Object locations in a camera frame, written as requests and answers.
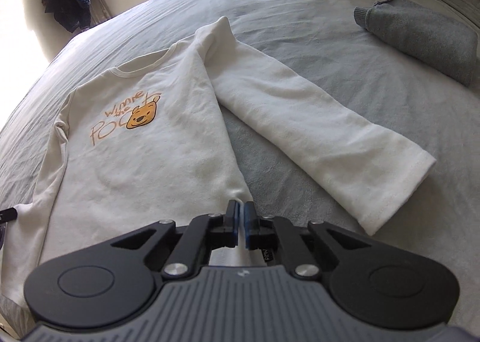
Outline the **white Winnie Pooh sweatshirt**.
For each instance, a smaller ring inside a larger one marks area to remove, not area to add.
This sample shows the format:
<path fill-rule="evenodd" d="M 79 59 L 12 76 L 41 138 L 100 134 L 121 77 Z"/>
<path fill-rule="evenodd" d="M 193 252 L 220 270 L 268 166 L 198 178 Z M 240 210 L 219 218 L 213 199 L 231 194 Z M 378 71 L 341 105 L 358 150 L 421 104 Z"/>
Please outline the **white Winnie Pooh sweatshirt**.
<path fill-rule="evenodd" d="M 285 153 L 374 234 L 435 160 L 239 42 L 226 18 L 76 88 L 50 132 L 29 204 L 7 229 L 1 294 L 24 305 L 39 264 L 160 219 L 250 201 L 222 115 Z"/>

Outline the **folded grey sweater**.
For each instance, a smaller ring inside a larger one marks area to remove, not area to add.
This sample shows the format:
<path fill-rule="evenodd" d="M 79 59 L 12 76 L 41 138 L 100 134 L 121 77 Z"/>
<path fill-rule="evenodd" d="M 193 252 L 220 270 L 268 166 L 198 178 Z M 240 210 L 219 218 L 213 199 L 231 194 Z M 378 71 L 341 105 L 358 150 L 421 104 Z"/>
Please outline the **folded grey sweater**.
<path fill-rule="evenodd" d="M 479 37 L 466 24 L 411 0 L 383 0 L 356 7 L 354 21 L 396 50 L 464 86 L 473 81 Z"/>

